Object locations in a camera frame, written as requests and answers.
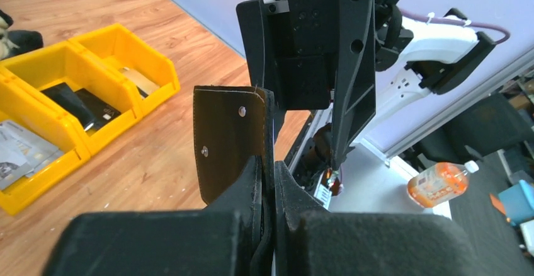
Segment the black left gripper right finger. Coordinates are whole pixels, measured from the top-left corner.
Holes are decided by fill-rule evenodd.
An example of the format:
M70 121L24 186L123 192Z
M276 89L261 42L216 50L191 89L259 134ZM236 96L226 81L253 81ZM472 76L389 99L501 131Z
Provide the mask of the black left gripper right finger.
M275 163L277 275L482 275L466 233L434 214L332 213Z

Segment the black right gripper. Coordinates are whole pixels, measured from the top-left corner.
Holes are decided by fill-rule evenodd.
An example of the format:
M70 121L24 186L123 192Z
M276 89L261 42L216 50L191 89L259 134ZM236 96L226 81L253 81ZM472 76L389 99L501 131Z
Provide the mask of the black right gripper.
M287 110L322 110L331 103L331 168L375 115L374 0L276 0L288 11L272 14L264 0L236 6L251 84L274 93L274 140Z

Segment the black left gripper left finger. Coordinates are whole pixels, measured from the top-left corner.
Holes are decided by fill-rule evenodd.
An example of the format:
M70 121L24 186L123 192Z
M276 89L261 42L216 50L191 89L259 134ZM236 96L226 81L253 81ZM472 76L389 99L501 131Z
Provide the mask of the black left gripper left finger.
M44 275L262 275L261 159L202 210L92 212L68 224Z

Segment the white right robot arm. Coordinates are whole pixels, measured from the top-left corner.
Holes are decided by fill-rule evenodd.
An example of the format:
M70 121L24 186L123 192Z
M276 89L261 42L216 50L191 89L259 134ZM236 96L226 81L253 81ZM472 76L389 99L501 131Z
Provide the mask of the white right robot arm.
M249 0L236 6L251 84L290 110L330 110L297 159L310 185L338 170L351 143L410 103L462 84L496 46L489 25L453 8L421 16L399 0Z

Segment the cards in yellow bin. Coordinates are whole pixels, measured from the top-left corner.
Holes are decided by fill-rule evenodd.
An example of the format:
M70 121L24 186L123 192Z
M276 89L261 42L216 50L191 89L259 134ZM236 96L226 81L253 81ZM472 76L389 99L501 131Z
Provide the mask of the cards in yellow bin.
M1 120L11 120L58 147L63 155L31 177L22 176L1 190L8 212L16 211L24 199L38 197L68 177L111 141L139 123L144 115L135 102L124 99L129 109L101 130L88 136L77 119L63 111L39 90L6 71L1 72Z

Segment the orange drink bottle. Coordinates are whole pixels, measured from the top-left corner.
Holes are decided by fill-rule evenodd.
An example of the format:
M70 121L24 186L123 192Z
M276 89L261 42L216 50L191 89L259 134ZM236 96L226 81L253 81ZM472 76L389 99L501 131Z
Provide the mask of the orange drink bottle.
M410 198L424 208L433 208L464 194L470 176L479 171L475 161L465 164L439 162L420 172L407 183Z

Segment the black office chair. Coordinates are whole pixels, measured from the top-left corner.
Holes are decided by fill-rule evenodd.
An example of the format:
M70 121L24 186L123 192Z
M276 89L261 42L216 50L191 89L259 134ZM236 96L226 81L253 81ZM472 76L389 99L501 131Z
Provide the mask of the black office chair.
M419 155L464 164L500 149L533 141L533 130L501 93L490 95L415 143L400 156L417 170Z

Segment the blue storage box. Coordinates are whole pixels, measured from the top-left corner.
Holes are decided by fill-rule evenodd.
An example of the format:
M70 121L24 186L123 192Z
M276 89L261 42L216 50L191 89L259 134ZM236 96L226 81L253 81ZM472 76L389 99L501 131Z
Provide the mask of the blue storage box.
M533 219L533 186L525 180L498 194L506 217L514 226Z

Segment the yellow plastic bin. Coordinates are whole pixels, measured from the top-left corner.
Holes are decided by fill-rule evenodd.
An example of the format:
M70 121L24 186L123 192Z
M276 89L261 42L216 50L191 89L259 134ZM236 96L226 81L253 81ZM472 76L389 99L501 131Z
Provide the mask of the yellow plastic bin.
M146 117L180 89L173 63L118 23L4 59L3 71L74 116L88 136L129 109L125 98ZM28 129L1 120L1 190L62 155ZM15 215L38 197L24 199L16 211L2 202L1 208Z

